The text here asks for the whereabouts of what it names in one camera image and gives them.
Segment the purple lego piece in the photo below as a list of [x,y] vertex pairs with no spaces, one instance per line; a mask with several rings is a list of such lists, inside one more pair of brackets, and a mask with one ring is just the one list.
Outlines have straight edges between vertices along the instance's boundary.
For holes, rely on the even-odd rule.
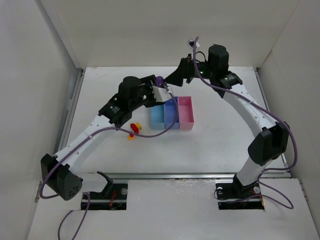
[[165,81],[164,81],[164,78],[162,76],[157,76],[155,78],[155,85],[158,88],[162,88],[164,84],[165,84]]

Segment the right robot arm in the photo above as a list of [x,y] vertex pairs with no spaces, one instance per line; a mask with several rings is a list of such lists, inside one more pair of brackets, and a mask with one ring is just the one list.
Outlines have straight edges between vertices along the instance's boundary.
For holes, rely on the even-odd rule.
[[229,53],[218,44],[208,49],[204,61],[197,61],[198,44],[189,42],[192,53],[182,58],[177,69],[165,78],[165,83],[179,86],[192,79],[209,80],[219,96],[242,117],[254,137],[248,146],[248,159],[231,183],[219,183],[216,192],[219,200],[247,198],[257,187],[260,174],[286,151],[289,131],[285,123],[269,115],[255,103],[243,81],[229,70]]

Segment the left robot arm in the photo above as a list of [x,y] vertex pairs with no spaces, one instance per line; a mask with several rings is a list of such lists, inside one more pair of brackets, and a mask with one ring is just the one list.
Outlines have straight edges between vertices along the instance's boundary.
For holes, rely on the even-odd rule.
[[71,200],[83,186],[77,174],[86,158],[112,131],[121,131],[132,118],[133,111],[163,105],[170,100],[172,90],[159,77],[127,76],[118,91],[98,111],[89,126],[69,145],[54,155],[45,154],[40,160],[43,186],[54,191],[55,197]]

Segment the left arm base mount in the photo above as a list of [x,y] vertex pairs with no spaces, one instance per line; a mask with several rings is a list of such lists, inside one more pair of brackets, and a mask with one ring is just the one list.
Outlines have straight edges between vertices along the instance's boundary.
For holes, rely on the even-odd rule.
[[106,193],[90,192],[91,211],[124,211],[127,209],[128,181],[116,180]]

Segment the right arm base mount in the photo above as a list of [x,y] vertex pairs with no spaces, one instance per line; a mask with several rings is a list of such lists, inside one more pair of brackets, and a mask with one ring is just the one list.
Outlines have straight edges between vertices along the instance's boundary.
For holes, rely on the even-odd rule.
[[214,197],[219,210],[264,210],[260,185],[255,182],[241,188],[234,182],[215,184]]

